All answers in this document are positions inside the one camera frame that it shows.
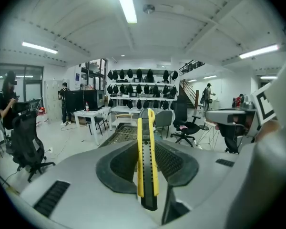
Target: woman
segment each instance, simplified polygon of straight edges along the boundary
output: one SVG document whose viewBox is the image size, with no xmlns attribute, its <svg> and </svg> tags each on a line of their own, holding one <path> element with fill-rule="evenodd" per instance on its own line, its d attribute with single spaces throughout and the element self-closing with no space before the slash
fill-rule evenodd
<svg viewBox="0 0 286 229">
<path fill-rule="evenodd" d="M 8 130 L 13 129 L 12 121 L 18 116 L 18 114 L 12 112 L 12 106 L 17 102 L 14 85 L 17 85 L 15 73 L 9 71 L 4 79 L 2 90 L 0 91 L 0 116 L 3 120 L 3 126 Z"/>
</svg>

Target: bottle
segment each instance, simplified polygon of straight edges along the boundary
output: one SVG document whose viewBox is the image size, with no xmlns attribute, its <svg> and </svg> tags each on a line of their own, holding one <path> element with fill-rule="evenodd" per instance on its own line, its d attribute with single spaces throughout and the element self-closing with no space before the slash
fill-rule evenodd
<svg viewBox="0 0 286 229">
<path fill-rule="evenodd" d="M 86 102 L 86 111 L 89 111 L 88 102 Z"/>
</svg>

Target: white ceiling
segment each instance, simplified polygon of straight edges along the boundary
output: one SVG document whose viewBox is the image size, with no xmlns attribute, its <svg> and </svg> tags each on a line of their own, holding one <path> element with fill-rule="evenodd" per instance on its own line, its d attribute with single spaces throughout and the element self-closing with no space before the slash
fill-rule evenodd
<svg viewBox="0 0 286 229">
<path fill-rule="evenodd" d="M 118 0 L 19 0 L 0 26 L 0 57 L 75 65 L 101 57 L 178 57 L 215 66 L 276 68 L 283 52 L 240 61 L 238 55 L 286 44 L 284 27 L 264 0 L 133 0 L 137 24 L 127 24 Z M 155 12 L 143 12 L 153 4 Z M 24 48 L 23 41 L 58 50 Z"/>
</svg>

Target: black hat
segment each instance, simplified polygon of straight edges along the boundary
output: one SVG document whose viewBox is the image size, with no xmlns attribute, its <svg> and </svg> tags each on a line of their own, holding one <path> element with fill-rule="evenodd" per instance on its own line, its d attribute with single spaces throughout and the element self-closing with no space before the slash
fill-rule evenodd
<svg viewBox="0 0 286 229">
<path fill-rule="evenodd" d="M 8 79 L 8 82 L 12 85 L 17 85 L 17 81 L 15 80 L 15 73 L 14 71 L 9 71 L 7 73 L 6 79 Z"/>
<path fill-rule="evenodd" d="M 155 109 L 159 108 L 159 101 L 155 100 L 155 101 L 153 102 L 153 107 L 154 107 Z"/>
<path fill-rule="evenodd" d="M 167 85 L 164 86 L 162 93 L 167 94 L 170 90 L 168 89 Z"/>
<path fill-rule="evenodd" d="M 174 71 L 172 80 L 174 81 L 175 79 L 177 79 L 177 77 L 178 77 L 178 72 Z"/>
<path fill-rule="evenodd" d="M 113 106 L 113 100 L 112 100 L 112 99 L 109 100 L 108 106 L 109 106 L 109 107 L 112 107 L 112 106 Z"/>
<path fill-rule="evenodd" d="M 124 94 L 124 93 L 125 93 L 125 87 L 124 87 L 124 85 L 123 85 L 123 84 L 120 86 L 120 92 L 121 92 L 122 94 Z"/>
<path fill-rule="evenodd" d="M 126 88 L 126 92 L 128 94 L 132 94 L 133 93 L 133 86 L 131 84 L 129 84 L 128 87 Z"/>
<path fill-rule="evenodd" d="M 123 80 L 125 78 L 124 70 L 120 70 L 120 79 Z"/>
<path fill-rule="evenodd" d="M 149 86 L 147 84 L 144 87 L 144 93 L 149 94 Z"/>
<path fill-rule="evenodd" d="M 168 101 L 164 101 L 163 103 L 163 109 L 168 109 Z"/>
<path fill-rule="evenodd" d="M 107 87 L 107 92 L 108 92 L 109 94 L 112 94 L 112 93 L 113 93 L 113 89 L 112 89 L 112 86 L 111 86 L 111 85 L 109 85 L 109 86 Z"/>
<path fill-rule="evenodd" d="M 138 109 L 141 109 L 142 108 L 142 103 L 141 103 L 141 100 L 139 99 L 138 102 L 137 102 L 137 108 Z"/>
<path fill-rule="evenodd" d="M 170 95 L 175 96 L 176 94 L 177 94 L 176 86 L 173 86 L 173 87 L 171 88 Z"/>
<path fill-rule="evenodd" d="M 128 100 L 127 106 L 128 106 L 128 108 L 132 109 L 133 108 L 133 102 L 131 100 Z"/>
<path fill-rule="evenodd" d="M 112 72 L 111 72 L 111 71 L 109 71 L 109 73 L 107 74 L 107 76 L 108 76 L 108 78 L 109 78 L 110 80 L 113 79 L 113 76 L 112 76 Z"/>
<path fill-rule="evenodd" d="M 152 76 L 153 76 L 153 72 L 151 69 L 149 69 L 147 72 L 147 78 L 152 78 Z"/>
<path fill-rule="evenodd" d="M 137 77 L 138 79 L 142 78 L 142 71 L 140 69 L 137 69 Z"/>
<path fill-rule="evenodd" d="M 117 85 L 114 85 L 114 87 L 113 87 L 113 92 L 114 92 L 115 94 L 118 94 L 119 88 L 118 88 Z"/>
<path fill-rule="evenodd" d="M 140 84 L 137 85 L 137 93 L 140 94 L 142 92 L 142 87 Z"/>
<path fill-rule="evenodd" d="M 114 80 L 117 80 L 119 78 L 117 71 L 113 71 L 112 77 Z"/>
<path fill-rule="evenodd" d="M 155 86 L 153 87 L 153 94 L 158 95 L 158 93 L 159 93 L 158 86 L 157 86 L 157 85 L 155 85 Z"/>
<path fill-rule="evenodd" d="M 168 79 L 168 76 L 169 76 L 168 71 L 167 71 L 167 70 L 164 71 L 163 79 L 164 79 L 164 80 L 167 80 L 167 79 Z"/>
<path fill-rule="evenodd" d="M 127 71 L 127 75 L 128 75 L 129 78 L 132 78 L 133 77 L 133 71 L 131 69 L 129 69 Z"/>
<path fill-rule="evenodd" d="M 144 104 L 143 104 L 143 108 L 144 108 L 144 109 L 147 109 L 148 106 L 149 106 L 149 101 L 146 100 L 146 101 L 144 102 Z"/>
</svg>

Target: hanging black item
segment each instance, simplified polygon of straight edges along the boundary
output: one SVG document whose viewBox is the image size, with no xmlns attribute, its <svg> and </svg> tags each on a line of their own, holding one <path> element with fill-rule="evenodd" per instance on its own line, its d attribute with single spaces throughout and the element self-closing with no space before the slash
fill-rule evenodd
<svg viewBox="0 0 286 229">
<path fill-rule="evenodd" d="M 163 94 L 167 94 L 169 91 L 170 91 L 170 90 L 168 89 L 168 86 L 165 85 L 164 88 L 163 88 L 162 93 L 163 93 Z"/>
<path fill-rule="evenodd" d="M 149 86 L 147 84 L 144 87 L 144 93 L 149 94 Z"/>
<path fill-rule="evenodd" d="M 113 92 L 114 92 L 115 94 L 118 94 L 119 88 L 118 88 L 117 85 L 114 85 L 114 87 L 113 87 Z"/>
<path fill-rule="evenodd" d="M 164 74 L 163 74 L 163 80 L 167 81 L 168 76 L 169 76 L 168 71 L 167 71 L 167 70 L 166 70 L 166 71 L 164 71 Z"/>
<path fill-rule="evenodd" d="M 113 79 L 114 80 L 117 80 L 118 78 L 119 78 L 119 76 L 118 76 L 118 72 L 115 70 L 115 71 L 113 71 L 113 73 L 112 73 L 112 77 L 113 77 Z"/>
<path fill-rule="evenodd" d="M 140 94 L 142 92 L 142 87 L 141 85 L 137 85 L 137 93 Z"/>
<path fill-rule="evenodd" d="M 137 108 L 138 108 L 138 109 L 141 109 L 141 108 L 142 108 L 141 100 L 138 100 L 138 102 L 137 102 Z"/>
<path fill-rule="evenodd" d="M 113 89 L 112 89 L 112 86 L 111 86 L 111 85 L 109 85 L 109 86 L 107 87 L 107 92 L 108 92 L 109 94 L 112 94 L 112 93 L 113 93 Z"/>
<path fill-rule="evenodd" d="M 142 71 L 140 69 L 137 69 L 137 78 L 141 79 L 142 78 Z"/>
<path fill-rule="evenodd" d="M 177 77 L 178 77 L 178 72 L 174 71 L 172 80 L 174 81 L 175 79 L 177 79 Z"/>
<path fill-rule="evenodd" d="M 176 94 L 177 94 L 176 86 L 173 86 L 171 89 L 170 95 L 174 97 Z"/>
<path fill-rule="evenodd" d="M 133 71 L 131 69 L 129 69 L 127 71 L 127 75 L 128 75 L 129 78 L 132 78 L 133 77 Z"/>
<path fill-rule="evenodd" d="M 111 72 L 111 71 L 109 71 L 109 73 L 107 74 L 107 76 L 108 76 L 108 78 L 109 78 L 110 80 L 113 79 L 113 76 L 112 76 L 112 72 Z"/>
<path fill-rule="evenodd" d="M 109 106 L 110 108 L 113 106 L 113 100 L 112 100 L 112 99 L 109 100 L 108 106 Z"/>
<path fill-rule="evenodd" d="M 162 107 L 164 110 L 168 109 L 168 101 L 165 100 Z"/>
<path fill-rule="evenodd" d="M 153 108 L 155 108 L 155 109 L 159 108 L 159 101 L 155 100 L 153 102 Z"/>
<path fill-rule="evenodd" d="M 148 106 L 149 106 L 149 101 L 146 100 L 146 101 L 144 102 L 144 104 L 143 104 L 143 108 L 144 108 L 144 109 L 147 109 Z"/>
<path fill-rule="evenodd" d="M 124 93 L 125 93 L 125 87 L 124 87 L 124 85 L 123 85 L 123 84 L 120 86 L 120 92 L 121 92 L 122 94 L 124 94 Z"/>
<path fill-rule="evenodd" d="M 128 108 L 132 109 L 133 108 L 133 102 L 131 100 L 128 100 L 127 106 L 128 106 Z"/>
<path fill-rule="evenodd" d="M 153 77 L 153 71 L 149 69 L 147 72 L 147 78 L 152 78 L 152 77 Z"/>
<path fill-rule="evenodd" d="M 158 94 L 159 94 L 159 89 L 158 89 L 158 86 L 157 86 L 157 85 L 155 85 L 155 86 L 153 87 L 153 94 L 155 94 L 155 95 L 158 95 Z"/>
<path fill-rule="evenodd" d="M 125 78 L 125 74 L 124 74 L 124 70 L 120 71 L 120 79 L 124 79 Z"/>
<path fill-rule="evenodd" d="M 133 86 L 131 84 L 129 84 L 128 87 L 126 88 L 126 92 L 128 94 L 132 94 L 133 93 Z"/>
</svg>

